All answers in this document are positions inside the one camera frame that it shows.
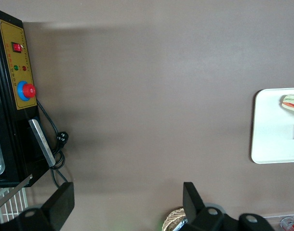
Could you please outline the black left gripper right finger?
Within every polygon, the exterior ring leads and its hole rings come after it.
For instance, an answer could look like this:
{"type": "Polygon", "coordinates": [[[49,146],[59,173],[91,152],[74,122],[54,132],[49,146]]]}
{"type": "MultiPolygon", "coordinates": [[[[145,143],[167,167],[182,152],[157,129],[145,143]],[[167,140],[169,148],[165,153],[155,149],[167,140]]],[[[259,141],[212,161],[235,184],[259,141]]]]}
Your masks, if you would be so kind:
{"type": "Polygon", "coordinates": [[[183,209],[188,223],[182,231],[273,231],[260,215],[244,213],[233,219],[214,206],[206,206],[192,182],[183,183],[183,209]]]}

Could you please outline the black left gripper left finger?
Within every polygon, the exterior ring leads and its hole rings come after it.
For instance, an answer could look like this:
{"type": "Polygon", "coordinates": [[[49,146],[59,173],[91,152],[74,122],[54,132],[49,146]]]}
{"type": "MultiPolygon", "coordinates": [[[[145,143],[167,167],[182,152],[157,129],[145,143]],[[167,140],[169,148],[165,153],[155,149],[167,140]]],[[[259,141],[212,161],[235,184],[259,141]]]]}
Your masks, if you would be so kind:
{"type": "Polygon", "coordinates": [[[59,231],[75,206],[74,183],[63,183],[40,207],[1,223],[0,231],[59,231]]]}

